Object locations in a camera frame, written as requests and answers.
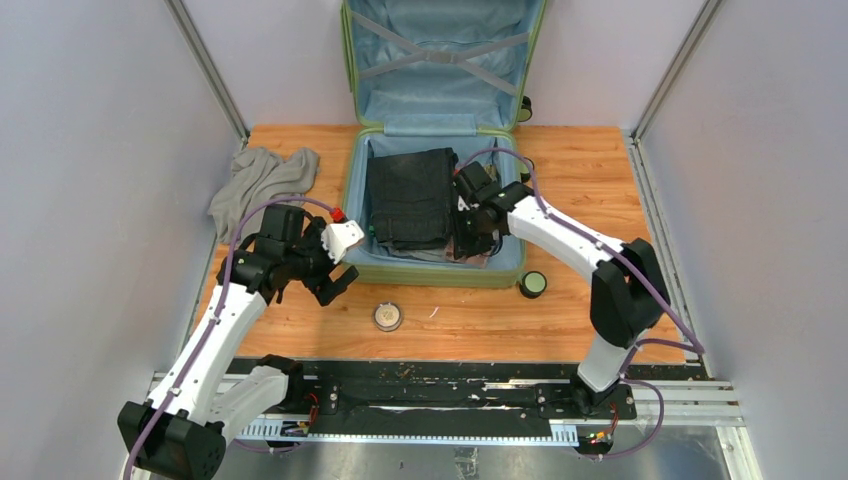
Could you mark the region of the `eyeshadow palette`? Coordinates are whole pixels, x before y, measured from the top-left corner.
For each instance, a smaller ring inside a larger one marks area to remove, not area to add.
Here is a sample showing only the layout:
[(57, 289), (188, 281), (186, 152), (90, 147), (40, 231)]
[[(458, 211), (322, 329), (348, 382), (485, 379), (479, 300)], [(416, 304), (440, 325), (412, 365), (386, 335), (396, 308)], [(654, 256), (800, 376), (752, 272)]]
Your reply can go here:
[(473, 268), (483, 269), (486, 267), (489, 261), (489, 254), (477, 254), (472, 256), (465, 256), (462, 258), (456, 257), (455, 253), (455, 245), (454, 241), (450, 240), (445, 247), (444, 258), (447, 262), (459, 265), (466, 265)]

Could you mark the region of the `grey cloth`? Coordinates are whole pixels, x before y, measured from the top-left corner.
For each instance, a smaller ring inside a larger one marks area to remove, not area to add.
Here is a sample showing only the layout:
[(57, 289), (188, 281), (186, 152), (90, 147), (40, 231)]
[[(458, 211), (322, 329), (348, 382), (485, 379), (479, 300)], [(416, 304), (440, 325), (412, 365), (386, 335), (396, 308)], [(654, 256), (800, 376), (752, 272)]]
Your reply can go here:
[(396, 258), (402, 259), (411, 259), (411, 260), (419, 260), (425, 262), (436, 262), (436, 263), (456, 263), (457, 260), (453, 258), (452, 250), (449, 247), (443, 247), (441, 249), (411, 249), (411, 250), (400, 250), (394, 247), (388, 247), (387, 253)]

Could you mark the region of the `round powder compact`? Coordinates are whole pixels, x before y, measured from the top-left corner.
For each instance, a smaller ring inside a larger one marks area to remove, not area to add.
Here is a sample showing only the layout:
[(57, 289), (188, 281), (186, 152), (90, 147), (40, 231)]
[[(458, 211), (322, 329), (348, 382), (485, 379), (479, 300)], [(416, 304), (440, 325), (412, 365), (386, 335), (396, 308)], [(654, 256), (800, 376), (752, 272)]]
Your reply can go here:
[(403, 312), (395, 303), (384, 302), (375, 307), (372, 318), (375, 326), (380, 331), (392, 332), (397, 330), (402, 324)]

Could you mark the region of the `black cloth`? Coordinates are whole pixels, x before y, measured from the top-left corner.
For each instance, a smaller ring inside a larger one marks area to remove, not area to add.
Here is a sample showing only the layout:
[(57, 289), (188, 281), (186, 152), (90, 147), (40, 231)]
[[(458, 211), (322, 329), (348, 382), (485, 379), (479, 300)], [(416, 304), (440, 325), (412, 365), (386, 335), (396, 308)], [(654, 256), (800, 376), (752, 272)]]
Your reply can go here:
[(368, 159), (369, 227), (378, 244), (399, 251), (447, 246), (457, 160), (449, 147)]

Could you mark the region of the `green suitcase blue lining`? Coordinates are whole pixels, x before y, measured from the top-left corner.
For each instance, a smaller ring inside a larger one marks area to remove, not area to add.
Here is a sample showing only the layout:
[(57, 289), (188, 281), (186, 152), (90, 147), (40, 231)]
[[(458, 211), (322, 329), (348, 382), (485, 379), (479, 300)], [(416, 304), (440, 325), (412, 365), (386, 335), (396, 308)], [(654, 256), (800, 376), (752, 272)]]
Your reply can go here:
[(361, 129), (343, 211), (371, 227), (367, 165), (374, 157), (451, 148), (521, 176), (513, 130), (547, 5), (543, 1), (346, 1), (344, 59)]

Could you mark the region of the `amber bottle black cap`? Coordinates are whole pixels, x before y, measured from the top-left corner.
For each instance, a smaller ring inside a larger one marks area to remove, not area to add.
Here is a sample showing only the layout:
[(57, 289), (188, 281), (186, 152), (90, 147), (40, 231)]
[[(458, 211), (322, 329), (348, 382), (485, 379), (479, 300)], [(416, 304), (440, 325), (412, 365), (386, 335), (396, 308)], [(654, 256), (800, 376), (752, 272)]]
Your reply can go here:
[(495, 165), (486, 165), (486, 166), (484, 167), (484, 170), (486, 171), (487, 175), (488, 175), (488, 176), (489, 176), (489, 177), (490, 177), (490, 178), (491, 178), (491, 179), (492, 179), (495, 183), (499, 183), (499, 182), (500, 182), (500, 174), (499, 174), (498, 169), (496, 168), (496, 166), (495, 166)]

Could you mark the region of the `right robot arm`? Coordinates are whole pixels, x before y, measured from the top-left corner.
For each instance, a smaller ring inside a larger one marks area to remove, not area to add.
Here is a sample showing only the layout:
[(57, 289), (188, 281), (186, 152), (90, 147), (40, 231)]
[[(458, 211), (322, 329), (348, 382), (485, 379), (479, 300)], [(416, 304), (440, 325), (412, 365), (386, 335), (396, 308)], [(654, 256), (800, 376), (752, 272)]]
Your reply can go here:
[(567, 218), (534, 187), (496, 183), (478, 163), (453, 180), (469, 206), (470, 232), (513, 236), (541, 248), (587, 281), (589, 319), (595, 334), (571, 384), (571, 403), (596, 417), (611, 403), (635, 343), (666, 314), (668, 293), (653, 246), (601, 234)]

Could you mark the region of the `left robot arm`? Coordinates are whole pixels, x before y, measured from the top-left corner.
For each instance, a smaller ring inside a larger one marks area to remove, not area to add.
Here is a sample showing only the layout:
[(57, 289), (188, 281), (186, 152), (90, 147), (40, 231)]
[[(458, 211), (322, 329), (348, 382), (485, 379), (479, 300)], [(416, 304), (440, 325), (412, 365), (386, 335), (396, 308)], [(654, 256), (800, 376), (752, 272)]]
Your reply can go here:
[(229, 444), (259, 415), (320, 410), (308, 392), (302, 363), (269, 354), (226, 392), (218, 388), (246, 334), (285, 288), (301, 283), (327, 306), (357, 279), (332, 272), (365, 239), (359, 224), (329, 205), (327, 218), (291, 198), (270, 200), (246, 213), (233, 231), (200, 325), (160, 383), (118, 415), (128, 450), (122, 476), (146, 470), (169, 479), (211, 479)]

